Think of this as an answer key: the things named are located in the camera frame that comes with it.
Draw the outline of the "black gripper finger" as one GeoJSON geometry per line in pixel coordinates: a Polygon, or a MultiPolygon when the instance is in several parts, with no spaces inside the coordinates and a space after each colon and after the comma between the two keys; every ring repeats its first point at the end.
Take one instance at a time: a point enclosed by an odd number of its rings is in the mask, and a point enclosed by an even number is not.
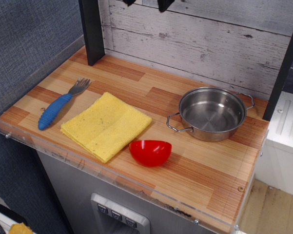
{"type": "Polygon", "coordinates": [[[136,2],[136,0],[122,0],[127,6],[131,6],[136,2]]]}
{"type": "Polygon", "coordinates": [[[157,0],[159,12],[165,12],[175,0],[157,0]]]}

